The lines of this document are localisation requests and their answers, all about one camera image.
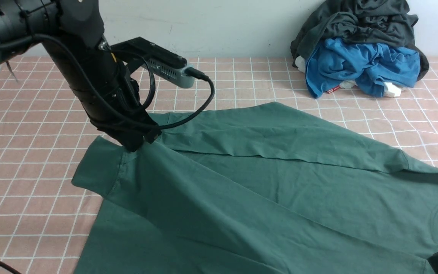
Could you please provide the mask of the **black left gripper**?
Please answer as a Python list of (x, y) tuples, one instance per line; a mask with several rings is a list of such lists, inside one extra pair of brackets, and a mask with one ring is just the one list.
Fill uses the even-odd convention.
[[(131, 89), (120, 88), (118, 84), (108, 84), (97, 90), (106, 102), (122, 115), (128, 116), (147, 126), (157, 126), (157, 123), (147, 113), (146, 109), (138, 110), (142, 106), (138, 83), (132, 82)], [(159, 129), (132, 125), (125, 120), (117, 118), (97, 101), (94, 101), (92, 106), (96, 108), (98, 118), (94, 119), (91, 117), (91, 124), (97, 130), (115, 139), (127, 151), (137, 151), (145, 142), (153, 143), (162, 135), (162, 131)]]

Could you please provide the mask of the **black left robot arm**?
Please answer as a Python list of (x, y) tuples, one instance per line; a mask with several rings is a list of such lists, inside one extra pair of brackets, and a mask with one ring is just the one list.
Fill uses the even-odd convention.
[(43, 45), (92, 125), (127, 151), (161, 134), (139, 85), (104, 38), (97, 0), (0, 0), (0, 64)]

